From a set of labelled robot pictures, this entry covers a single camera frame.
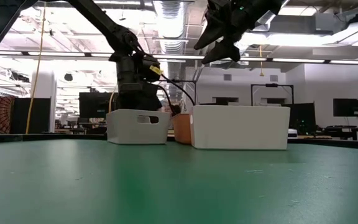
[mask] black monitor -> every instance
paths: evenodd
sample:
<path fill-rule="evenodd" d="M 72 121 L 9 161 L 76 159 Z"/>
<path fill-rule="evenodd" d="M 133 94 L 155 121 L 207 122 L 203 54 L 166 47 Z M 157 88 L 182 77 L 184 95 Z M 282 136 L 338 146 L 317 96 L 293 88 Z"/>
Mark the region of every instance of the black monitor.
<path fill-rule="evenodd" d="M 358 99 L 334 99 L 335 117 L 358 117 Z"/>
<path fill-rule="evenodd" d="M 112 93 L 80 93 L 80 118 L 106 118 Z"/>
<path fill-rule="evenodd" d="M 31 98 L 15 98 L 11 113 L 11 134 L 25 134 Z M 29 134 L 49 132 L 50 98 L 34 98 Z"/>
<path fill-rule="evenodd" d="M 298 130 L 300 135 L 309 135 L 316 131 L 314 103 L 294 103 L 282 106 L 291 108 L 290 128 Z"/>

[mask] lab workbench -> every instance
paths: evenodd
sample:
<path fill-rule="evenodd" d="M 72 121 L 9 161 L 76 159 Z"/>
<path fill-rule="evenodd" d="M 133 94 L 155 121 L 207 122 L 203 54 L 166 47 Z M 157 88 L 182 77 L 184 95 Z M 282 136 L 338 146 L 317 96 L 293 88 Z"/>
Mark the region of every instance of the lab workbench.
<path fill-rule="evenodd" d="M 358 223 L 358 148 L 4 142 L 0 223 Z"/>

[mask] fluorescent light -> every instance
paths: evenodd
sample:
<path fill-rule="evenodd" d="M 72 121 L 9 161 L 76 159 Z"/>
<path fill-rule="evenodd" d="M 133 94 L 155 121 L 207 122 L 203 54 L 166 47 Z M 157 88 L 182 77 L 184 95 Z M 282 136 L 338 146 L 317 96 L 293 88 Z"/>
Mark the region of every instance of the fluorescent light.
<path fill-rule="evenodd" d="M 312 16 L 317 13 L 314 7 L 308 6 L 284 6 L 281 8 L 278 15 L 281 16 Z"/>
<path fill-rule="evenodd" d="M 152 40 L 157 40 L 157 41 L 175 41 L 175 42 L 189 42 L 188 39 L 180 39 L 180 38 L 169 38 L 169 37 L 153 37 Z"/>
<path fill-rule="evenodd" d="M 267 58 L 258 58 L 258 57 L 241 57 L 241 62 L 265 62 Z"/>
<path fill-rule="evenodd" d="M 0 50 L 0 55 L 21 55 L 21 54 L 22 54 L 22 52 Z"/>
<path fill-rule="evenodd" d="M 122 1 L 93 1 L 95 4 L 122 4 Z M 125 1 L 125 4 L 140 5 L 140 1 Z"/>
<path fill-rule="evenodd" d="M 339 65 L 358 65 L 358 60 L 331 60 L 329 63 Z"/>
<path fill-rule="evenodd" d="M 92 53 L 92 57 L 110 57 L 112 53 Z"/>
<path fill-rule="evenodd" d="M 160 59 L 159 62 L 176 62 L 176 63 L 185 63 L 186 60 L 175 60 L 175 59 Z"/>
<path fill-rule="evenodd" d="M 273 58 L 274 62 L 295 62 L 295 63 L 323 63 L 321 59 L 301 59 L 301 58 Z"/>
<path fill-rule="evenodd" d="M 39 52 L 29 52 L 29 55 L 40 55 Z M 66 56 L 66 57 L 83 57 L 84 53 L 76 52 L 42 52 L 42 56 Z"/>
<path fill-rule="evenodd" d="M 192 60 L 202 60 L 204 56 L 202 55 L 153 55 L 156 59 L 192 59 Z"/>

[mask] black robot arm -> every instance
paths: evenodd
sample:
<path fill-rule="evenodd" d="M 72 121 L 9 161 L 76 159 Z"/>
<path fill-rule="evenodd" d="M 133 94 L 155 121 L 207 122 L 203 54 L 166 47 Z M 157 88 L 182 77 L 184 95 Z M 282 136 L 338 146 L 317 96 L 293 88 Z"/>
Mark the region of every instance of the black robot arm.
<path fill-rule="evenodd" d="M 21 11 L 36 2 L 37 0 L 0 0 L 0 43 Z M 117 65 L 118 107 L 138 110 L 159 109 L 161 104 L 157 98 L 158 86 L 149 83 L 160 79 L 159 63 L 143 51 L 136 35 L 128 28 L 112 21 L 92 0 L 68 2 L 106 37 L 114 50 L 109 60 L 116 62 Z"/>
<path fill-rule="evenodd" d="M 211 44 L 220 37 L 202 63 L 210 63 L 224 58 L 240 60 L 239 49 L 234 43 L 241 40 L 243 33 L 255 28 L 255 23 L 268 11 L 277 15 L 286 0 L 208 0 L 205 18 L 208 25 L 201 35 L 196 50 Z"/>

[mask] white storage bin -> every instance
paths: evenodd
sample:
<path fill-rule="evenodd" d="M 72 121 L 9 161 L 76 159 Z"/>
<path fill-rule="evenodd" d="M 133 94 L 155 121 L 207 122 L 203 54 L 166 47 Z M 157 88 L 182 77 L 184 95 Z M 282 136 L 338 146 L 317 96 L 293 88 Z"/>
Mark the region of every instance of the white storage bin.
<path fill-rule="evenodd" d="M 290 109 L 269 106 L 194 106 L 191 144 L 198 149 L 286 150 Z"/>
<path fill-rule="evenodd" d="M 152 124 L 150 117 L 157 117 Z M 107 140 L 116 144 L 165 144 L 170 114 L 120 109 L 107 114 Z"/>

